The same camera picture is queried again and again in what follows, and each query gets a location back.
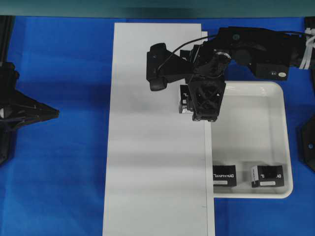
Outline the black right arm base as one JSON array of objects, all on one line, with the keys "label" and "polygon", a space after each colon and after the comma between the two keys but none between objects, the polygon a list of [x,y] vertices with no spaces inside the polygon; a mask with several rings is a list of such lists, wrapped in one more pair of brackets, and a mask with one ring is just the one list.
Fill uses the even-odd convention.
[{"label": "black right arm base", "polygon": [[315,172],[315,118],[296,128],[299,161]]}]

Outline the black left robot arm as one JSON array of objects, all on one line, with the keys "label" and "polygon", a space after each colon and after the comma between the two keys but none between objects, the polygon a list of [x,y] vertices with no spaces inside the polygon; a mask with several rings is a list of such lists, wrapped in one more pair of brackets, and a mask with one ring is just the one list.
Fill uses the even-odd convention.
[{"label": "black left robot arm", "polygon": [[9,158],[12,137],[19,128],[59,117],[56,110],[16,89],[19,72],[7,61],[14,16],[0,17],[0,163]]}]

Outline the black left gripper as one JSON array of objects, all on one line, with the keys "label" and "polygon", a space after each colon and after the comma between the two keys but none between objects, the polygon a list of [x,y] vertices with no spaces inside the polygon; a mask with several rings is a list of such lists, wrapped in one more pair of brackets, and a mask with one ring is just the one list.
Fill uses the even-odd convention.
[{"label": "black left gripper", "polygon": [[0,163],[10,158],[12,136],[19,128],[59,117],[56,110],[18,90],[0,99]]}]

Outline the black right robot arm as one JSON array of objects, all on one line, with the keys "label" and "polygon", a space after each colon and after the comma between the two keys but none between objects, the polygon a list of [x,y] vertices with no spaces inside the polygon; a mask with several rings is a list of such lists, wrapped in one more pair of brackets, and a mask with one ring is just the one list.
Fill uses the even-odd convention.
[{"label": "black right robot arm", "polygon": [[187,81],[194,121],[217,120],[226,87],[224,72],[231,61],[247,67],[259,79],[286,80],[291,67],[315,68],[315,49],[301,33],[261,28],[220,28],[217,36],[194,45]]}]

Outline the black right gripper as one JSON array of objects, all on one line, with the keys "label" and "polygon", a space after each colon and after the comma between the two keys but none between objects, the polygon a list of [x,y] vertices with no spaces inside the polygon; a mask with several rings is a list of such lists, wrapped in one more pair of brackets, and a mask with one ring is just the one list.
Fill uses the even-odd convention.
[{"label": "black right gripper", "polygon": [[194,45],[188,63],[191,76],[188,88],[192,100],[193,121],[215,122],[220,114],[226,87],[223,76],[231,62],[228,52],[206,45]]}]

